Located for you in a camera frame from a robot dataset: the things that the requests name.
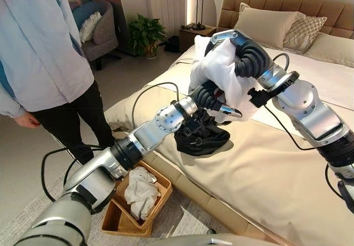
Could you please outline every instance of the robotic arm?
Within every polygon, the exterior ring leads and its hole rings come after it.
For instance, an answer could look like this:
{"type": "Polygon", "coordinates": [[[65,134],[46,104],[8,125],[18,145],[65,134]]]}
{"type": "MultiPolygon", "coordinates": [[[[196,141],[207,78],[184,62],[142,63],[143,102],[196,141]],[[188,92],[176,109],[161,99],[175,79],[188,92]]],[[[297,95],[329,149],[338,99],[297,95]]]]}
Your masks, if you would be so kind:
{"type": "Polygon", "coordinates": [[[235,64],[235,74],[254,77],[264,88],[251,89],[251,102],[256,107],[272,98],[276,108],[286,113],[294,127],[329,163],[340,179],[338,188],[349,210],[354,213],[354,133],[328,105],[320,99],[317,89],[298,79],[296,71],[287,73],[268,54],[241,31],[227,30],[211,38],[206,54],[224,39],[236,46],[241,61],[235,64]]]}
{"type": "MultiPolygon", "coordinates": [[[[236,110],[216,102],[215,110],[236,114],[236,110]]],[[[91,214],[104,208],[116,192],[116,180],[176,132],[198,105],[191,96],[161,108],[155,117],[115,142],[78,169],[66,182],[63,195],[41,213],[16,246],[84,246],[91,228],[91,214]]]]}
{"type": "MultiPolygon", "coordinates": [[[[274,105],[290,117],[294,127],[340,178],[339,190],[354,213],[354,134],[348,125],[320,101],[311,83],[299,80],[297,72],[287,73],[276,65],[263,48],[240,31],[214,34],[206,53],[224,39],[230,39],[236,46],[236,55],[241,58],[235,74],[254,77],[264,88],[249,91],[251,102],[261,107],[272,98],[274,105]]],[[[241,116],[238,110],[221,104],[214,97],[215,87],[208,81],[179,102],[161,108],[151,121],[78,169],[65,184],[63,195],[41,213],[15,245],[85,246],[91,214],[99,212],[109,202],[116,191],[116,180],[126,176],[128,170],[168,134],[177,131],[198,107],[241,116]]]]}

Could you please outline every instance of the carpet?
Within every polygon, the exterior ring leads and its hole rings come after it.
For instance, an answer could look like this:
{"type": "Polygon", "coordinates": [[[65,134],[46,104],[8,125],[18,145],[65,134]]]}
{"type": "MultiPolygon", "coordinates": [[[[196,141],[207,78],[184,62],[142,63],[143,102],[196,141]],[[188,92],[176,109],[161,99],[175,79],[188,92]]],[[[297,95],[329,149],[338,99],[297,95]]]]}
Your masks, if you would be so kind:
{"type": "MultiPolygon", "coordinates": [[[[64,173],[48,187],[54,198],[59,198],[63,191],[64,173]]],[[[13,245],[30,227],[39,214],[51,204],[45,194],[39,193],[19,215],[0,231],[0,245],[13,245]]],[[[174,190],[166,204],[153,222],[150,238],[122,237],[101,231],[107,207],[92,216],[91,232],[88,239],[90,246],[145,246],[159,239],[188,234],[205,234],[212,228],[217,233],[227,233],[226,228],[204,212],[179,191],[174,190]]]]}

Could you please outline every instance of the wicker basket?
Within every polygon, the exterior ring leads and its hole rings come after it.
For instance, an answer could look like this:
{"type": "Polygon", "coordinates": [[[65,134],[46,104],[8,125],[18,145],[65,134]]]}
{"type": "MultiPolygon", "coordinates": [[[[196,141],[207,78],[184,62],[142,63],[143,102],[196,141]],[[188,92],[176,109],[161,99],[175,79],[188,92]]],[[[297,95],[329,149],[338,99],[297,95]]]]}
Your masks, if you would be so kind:
{"type": "Polygon", "coordinates": [[[102,230],[106,233],[134,237],[150,236],[153,219],[156,217],[172,193],[171,182],[163,175],[158,173],[143,161],[139,161],[136,166],[142,166],[155,175],[157,178],[155,185],[157,186],[161,196],[157,197],[155,205],[145,221],[142,219],[136,221],[133,216],[130,215],[130,205],[127,204],[127,201],[124,198],[124,192],[129,184],[129,176],[125,177],[123,181],[118,183],[117,191],[111,199],[105,219],[103,220],[102,230]]]}

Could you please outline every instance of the upholstered headboard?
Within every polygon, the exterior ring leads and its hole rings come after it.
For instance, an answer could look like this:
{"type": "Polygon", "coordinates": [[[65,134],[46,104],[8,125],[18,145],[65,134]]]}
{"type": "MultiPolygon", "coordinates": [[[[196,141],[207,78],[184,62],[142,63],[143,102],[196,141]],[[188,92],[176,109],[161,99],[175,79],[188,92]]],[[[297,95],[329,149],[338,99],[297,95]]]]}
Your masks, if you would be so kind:
{"type": "Polygon", "coordinates": [[[299,11],[312,17],[327,17],[321,32],[354,39],[354,4],[325,0],[223,0],[217,31],[232,29],[240,3],[272,11],[299,11]]]}

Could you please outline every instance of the crumpled white cloth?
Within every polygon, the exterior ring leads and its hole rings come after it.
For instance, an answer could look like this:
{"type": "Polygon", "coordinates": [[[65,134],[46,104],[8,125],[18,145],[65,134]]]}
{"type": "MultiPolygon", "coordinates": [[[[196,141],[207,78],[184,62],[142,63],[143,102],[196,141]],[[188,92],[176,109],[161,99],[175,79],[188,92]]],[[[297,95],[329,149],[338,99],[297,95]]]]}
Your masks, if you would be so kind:
{"type": "Polygon", "coordinates": [[[124,192],[127,203],[131,205],[131,215],[145,220],[161,194],[154,182],[156,177],[144,167],[136,167],[129,172],[129,184],[124,192]]]}
{"type": "Polygon", "coordinates": [[[258,111],[258,108],[250,103],[251,96],[247,94],[252,87],[257,87],[258,83],[252,77],[235,75],[235,61],[239,58],[235,55],[236,47],[229,39],[224,40],[204,57],[206,45],[209,41],[209,37],[201,37],[199,35],[194,39],[195,55],[190,75],[189,92],[207,80],[213,81],[224,91],[224,96],[219,97],[218,100],[238,109],[242,112],[242,117],[231,117],[210,110],[207,111],[208,114],[214,116],[215,121],[218,123],[224,121],[246,121],[258,111]]]}

